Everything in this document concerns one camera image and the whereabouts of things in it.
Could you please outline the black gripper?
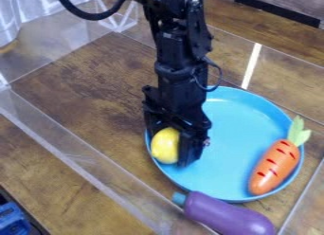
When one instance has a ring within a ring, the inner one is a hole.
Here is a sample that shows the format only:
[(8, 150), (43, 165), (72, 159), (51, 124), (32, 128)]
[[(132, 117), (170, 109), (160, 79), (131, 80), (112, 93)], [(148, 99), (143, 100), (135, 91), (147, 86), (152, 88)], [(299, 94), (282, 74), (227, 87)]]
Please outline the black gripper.
[(208, 65), (198, 63), (174, 69), (166, 64), (155, 63), (155, 70), (159, 86), (146, 85), (142, 88), (146, 96), (143, 102), (146, 128), (150, 137), (170, 126), (183, 130), (178, 166), (187, 167), (200, 159), (211, 140), (208, 130), (212, 122), (203, 111)]

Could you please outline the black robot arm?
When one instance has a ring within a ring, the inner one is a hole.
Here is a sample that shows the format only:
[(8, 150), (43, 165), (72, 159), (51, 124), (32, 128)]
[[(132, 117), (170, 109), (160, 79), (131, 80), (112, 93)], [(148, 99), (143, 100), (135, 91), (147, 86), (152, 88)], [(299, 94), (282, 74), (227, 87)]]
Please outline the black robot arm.
[(180, 132), (178, 165), (186, 167), (200, 159), (212, 127), (203, 112), (212, 51), (204, 0), (134, 1), (143, 5), (158, 49), (159, 85), (142, 88), (147, 132), (152, 136), (166, 127)]

